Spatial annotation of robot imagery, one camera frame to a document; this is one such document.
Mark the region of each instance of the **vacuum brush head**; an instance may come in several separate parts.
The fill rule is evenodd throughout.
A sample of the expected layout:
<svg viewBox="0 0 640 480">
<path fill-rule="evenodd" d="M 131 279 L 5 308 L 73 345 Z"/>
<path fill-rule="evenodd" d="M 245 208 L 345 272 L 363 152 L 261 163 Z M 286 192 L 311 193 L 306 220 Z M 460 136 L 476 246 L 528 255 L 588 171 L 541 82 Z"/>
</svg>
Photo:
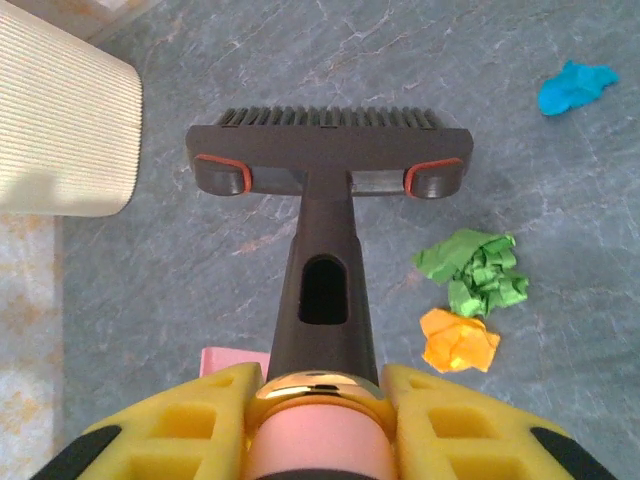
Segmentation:
<svg viewBox="0 0 640 480">
<path fill-rule="evenodd" d="M 213 195 L 300 195 L 307 172 L 339 169 L 352 194 L 442 198 L 460 188 L 468 130 L 419 108 L 250 107 L 187 133 L 198 187 Z"/>
</svg>

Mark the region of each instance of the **orange crumpled paper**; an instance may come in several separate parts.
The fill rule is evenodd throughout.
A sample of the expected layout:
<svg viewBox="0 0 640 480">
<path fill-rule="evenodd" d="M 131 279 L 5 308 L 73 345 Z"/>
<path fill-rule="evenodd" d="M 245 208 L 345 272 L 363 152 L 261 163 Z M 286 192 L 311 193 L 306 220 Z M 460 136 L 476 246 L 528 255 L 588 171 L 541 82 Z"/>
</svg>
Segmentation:
<svg viewBox="0 0 640 480">
<path fill-rule="evenodd" d="M 427 337 L 423 358 L 440 373 L 489 370 L 500 335 L 487 332 L 480 320 L 434 308 L 420 319 L 420 326 Z"/>
</svg>

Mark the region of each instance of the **gray marble floor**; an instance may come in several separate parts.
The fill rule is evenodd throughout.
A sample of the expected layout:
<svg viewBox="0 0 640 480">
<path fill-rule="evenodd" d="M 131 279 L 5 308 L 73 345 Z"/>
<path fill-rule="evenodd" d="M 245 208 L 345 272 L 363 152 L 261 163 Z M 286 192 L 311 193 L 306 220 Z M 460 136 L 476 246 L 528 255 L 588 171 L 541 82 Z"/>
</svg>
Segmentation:
<svg viewBox="0 0 640 480">
<path fill-rule="evenodd" d="M 513 232 L 530 299 L 497 311 L 488 374 L 447 377 L 563 425 L 621 479 L 640 458 L 640 17 L 632 2 L 166 1 L 102 48 L 144 84 L 140 178 L 111 218 L 67 218 L 65 432 L 197 375 L 207 345 L 267 351 L 298 200 L 197 191 L 184 136 L 228 106 L 417 105 L 469 128 L 463 190 L 356 200 L 380 363 L 429 371 L 410 264 L 463 227 Z M 544 118 L 567 59 L 620 75 Z"/>
</svg>

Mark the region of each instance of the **pink object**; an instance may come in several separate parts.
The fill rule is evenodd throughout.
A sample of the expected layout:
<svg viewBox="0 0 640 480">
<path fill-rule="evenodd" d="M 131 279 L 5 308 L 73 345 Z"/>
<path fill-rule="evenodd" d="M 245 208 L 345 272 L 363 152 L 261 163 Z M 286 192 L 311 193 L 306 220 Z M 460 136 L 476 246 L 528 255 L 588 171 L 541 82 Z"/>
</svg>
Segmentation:
<svg viewBox="0 0 640 480">
<path fill-rule="evenodd" d="M 251 442 L 244 478 L 314 468 L 397 478 L 393 451 L 380 426 L 335 405 L 292 407 L 267 419 Z"/>
<path fill-rule="evenodd" d="M 252 352 L 250 350 L 221 347 L 203 348 L 200 356 L 200 376 L 211 375 L 218 370 L 238 363 L 258 362 L 262 369 L 263 378 L 267 378 L 269 358 L 270 355 L 268 353 Z"/>
</svg>

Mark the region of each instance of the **vacuum cleaner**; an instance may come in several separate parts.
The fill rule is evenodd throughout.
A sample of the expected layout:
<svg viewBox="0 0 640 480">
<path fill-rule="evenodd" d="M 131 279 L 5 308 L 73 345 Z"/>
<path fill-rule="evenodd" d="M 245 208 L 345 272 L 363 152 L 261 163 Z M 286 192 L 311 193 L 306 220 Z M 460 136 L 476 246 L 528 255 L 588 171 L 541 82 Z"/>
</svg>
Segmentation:
<svg viewBox="0 0 640 480">
<path fill-rule="evenodd" d="M 36 480 L 610 480 L 557 425 L 402 365 L 380 375 L 354 196 L 454 194 L 473 140 L 418 108 L 229 109 L 198 187 L 298 195 L 266 379 L 240 363 L 89 427 Z"/>
</svg>

